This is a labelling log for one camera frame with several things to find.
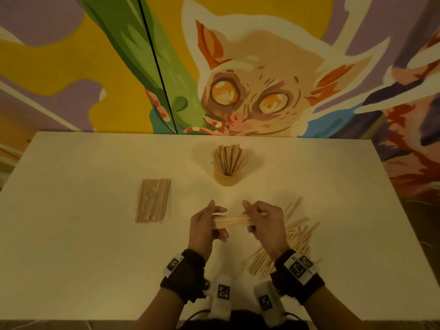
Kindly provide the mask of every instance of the large orange eye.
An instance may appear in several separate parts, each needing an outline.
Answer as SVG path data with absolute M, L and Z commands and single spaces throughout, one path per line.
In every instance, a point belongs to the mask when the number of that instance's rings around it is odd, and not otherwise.
M 262 113 L 273 113 L 284 108 L 288 101 L 286 94 L 270 94 L 260 101 L 258 108 Z
M 219 81 L 211 87 L 212 98 L 221 105 L 230 105 L 239 99 L 234 85 L 229 81 Z

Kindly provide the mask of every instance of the colorful wall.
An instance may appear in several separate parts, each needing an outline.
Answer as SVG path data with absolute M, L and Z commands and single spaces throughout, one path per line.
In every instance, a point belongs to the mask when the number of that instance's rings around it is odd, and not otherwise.
M 440 202 L 440 0 L 0 0 L 0 186 L 38 130 L 372 139 Z

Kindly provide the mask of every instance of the cylindrical wooden container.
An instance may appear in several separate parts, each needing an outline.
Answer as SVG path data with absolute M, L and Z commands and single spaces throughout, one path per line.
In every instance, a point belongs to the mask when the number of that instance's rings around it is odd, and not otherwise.
M 237 184 L 240 181 L 241 177 L 242 177 L 241 172 L 239 172 L 234 176 L 226 176 L 214 168 L 214 179 L 217 181 L 217 183 L 223 185 L 224 187 L 231 187 Z

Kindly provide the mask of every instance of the white table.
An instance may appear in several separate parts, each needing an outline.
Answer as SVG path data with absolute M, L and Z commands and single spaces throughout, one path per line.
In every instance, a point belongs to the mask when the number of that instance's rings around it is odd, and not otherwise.
M 225 188 L 210 152 L 234 143 L 250 148 L 251 163 Z M 135 223 L 144 178 L 172 178 L 170 221 Z M 0 193 L 0 319 L 136 319 L 210 199 L 235 215 L 242 199 L 285 207 L 299 195 L 296 218 L 322 223 L 312 256 L 355 314 L 440 318 L 440 288 L 370 141 L 40 132 Z M 258 241 L 244 227 L 230 235 L 214 242 L 206 277 L 236 277 L 233 307 L 256 311 L 259 280 L 240 263 Z M 182 318 L 208 303 L 189 303 Z

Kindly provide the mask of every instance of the painted cat face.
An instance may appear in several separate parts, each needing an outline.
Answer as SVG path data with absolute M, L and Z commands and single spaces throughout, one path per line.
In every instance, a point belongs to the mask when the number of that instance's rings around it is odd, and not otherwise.
M 185 1 L 182 24 L 200 71 L 201 106 L 217 134 L 290 135 L 293 127 L 304 132 L 317 106 L 352 89 L 368 73 L 372 53 L 335 55 L 305 30 L 280 21 L 264 15 L 215 16 Z M 318 71 L 324 63 L 327 68 Z

